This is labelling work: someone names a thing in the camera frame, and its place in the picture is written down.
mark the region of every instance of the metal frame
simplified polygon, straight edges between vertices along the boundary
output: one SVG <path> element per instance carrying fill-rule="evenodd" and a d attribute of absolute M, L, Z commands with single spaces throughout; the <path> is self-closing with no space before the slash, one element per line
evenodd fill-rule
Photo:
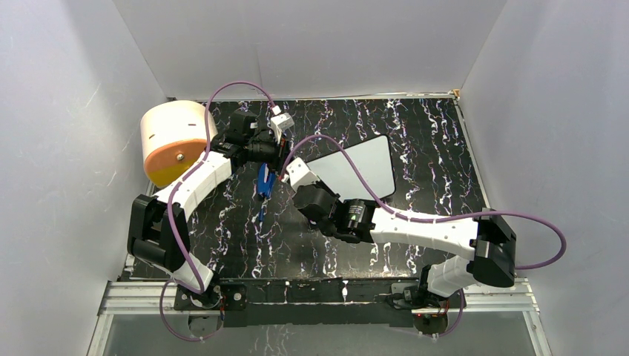
<path fill-rule="evenodd" d="M 490 203 L 487 192 L 474 156 L 470 135 L 467 132 L 465 118 L 458 103 L 458 97 L 449 93 L 382 93 L 365 96 L 339 96 L 327 98 L 287 98 L 278 100 L 313 100 L 313 99 L 410 99 L 410 98 L 449 98 L 454 99 L 458 121 L 461 124 L 467 149 L 472 158 L 472 164 L 481 187 L 485 205 Z M 240 101 L 221 99 L 221 101 Z M 149 182 L 146 194 L 151 195 L 155 186 Z M 125 268 L 133 268 L 134 257 L 128 255 Z M 109 283 L 103 297 L 99 318 L 88 350 L 88 356 L 101 356 L 109 337 L 109 331 L 116 314 L 159 314 L 159 296 L 163 282 L 114 282 Z M 173 310 L 176 287 L 169 286 L 165 292 L 165 314 L 218 315 L 218 311 L 175 311 Z M 489 286 L 470 286 L 465 289 L 467 307 L 464 312 L 522 312 L 527 330 L 533 344 L 536 356 L 551 356 L 544 329 L 539 319 L 539 307 L 533 290 L 526 278 L 517 278 L 516 284 L 509 289 Z M 418 309 L 412 312 L 437 312 L 436 309 Z"/>

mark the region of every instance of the black marble table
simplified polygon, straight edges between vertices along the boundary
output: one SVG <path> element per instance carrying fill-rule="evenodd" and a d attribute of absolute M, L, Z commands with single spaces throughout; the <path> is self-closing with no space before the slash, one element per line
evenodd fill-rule
<path fill-rule="evenodd" d="M 452 215 L 480 211 L 481 188 L 452 99 L 337 99 L 277 102 L 295 120 L 296 142 L 326 134 L 343 146 L 387 135 L 392 145 L 394 208 Z M 219 130 L 238 108 L 270 117 L 265 102 L 219 102 L 211 108 Z M 304 146 L 307 162 L 332 151 L 328 142 Z M 396 243 L 350 245 L 309 230 L 277 183 L 271 200 L 254 196 L 259 166 L 248 164 L 203 201 L 189 222 L 191 252 L 224 278 L 412 277 L 426 264 L 441 263 L 442 251 Z M 258 221 L 265 209 L 263 222 Z M 128 279 L 166 275 L 136 260 Z"/>

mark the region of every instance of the marble tabletop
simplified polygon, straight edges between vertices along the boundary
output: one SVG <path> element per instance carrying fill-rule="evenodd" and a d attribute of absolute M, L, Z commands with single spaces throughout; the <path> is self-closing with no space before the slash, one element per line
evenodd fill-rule
<path fill-rule="evenodd" d="M 387 135 L 396 192 L 394 208 L 452 215 L 480 211 L 480 185 L 453 99 L 334 99 L 276 102 L 290 113 L 296 142 L 325 134 L 343 146 Z M 270 117 L 266 102 L 218 102 L 211 110 L 219 130 L 236 109 Z M 300 149 L 307 162 L 332 152 L 319 141 Z M 193 213 L 191 252 L 222 278 L 384 278 L 417 276 L 426 264 L 441 263 L 442 251 L 396 243 L 357 245 L 309 230 L 281 182 L 271 199 L 255 196 L 259 165 L 247 164 L 220 185 Z M 265 209 L 262 222 L 260 209 Z M 165 274 L 136 261 L 128 279 L 162 279 Z"/>

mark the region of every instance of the floor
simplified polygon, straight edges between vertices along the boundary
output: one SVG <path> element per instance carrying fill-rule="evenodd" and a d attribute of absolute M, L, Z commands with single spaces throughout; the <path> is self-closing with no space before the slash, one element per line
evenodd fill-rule
<path fill-rule="evenodd" d="M 378 135 L 392 143 L 396 192 L 387 202 L 401 209 L 451 215 L 484 206 L 470 152 L 451 98 L 336 99 L 277 102 L 295 119 L 295 141 L 326 134 L 343 146 Z M 219 130 L 242 108 L 269 117 L 260 102 L 220 102 L 212 113 Z M 331 151 L 317 142 L 299 154 L 308 161 Z M 258 166 L 241 168 L 194 212 L 191 251 L 223 278 L 308 279 L 417 276 L 447 254 L 399 244 L 350 245 L 309 230 L 289 203 L 290 188 L 274 187 L 264 204 L 252 199 Z M 260 209 L 266 215 L 258 221 Z M 163 279 L 165 274 L 136 261 L 122 280 Z"/>

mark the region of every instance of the cylindrical container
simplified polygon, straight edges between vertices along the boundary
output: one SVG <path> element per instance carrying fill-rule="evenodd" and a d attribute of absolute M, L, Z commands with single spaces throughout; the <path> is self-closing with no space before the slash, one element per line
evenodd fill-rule
<path fill-rule="evenodd" d="M 165 187 L 179 178 L 205 149 L 205 107 L 177 100 L 157 105 L 140 122 L 144 172 L 157 186 Z M 217 134 L 211 113 L 210 137 Z"/>

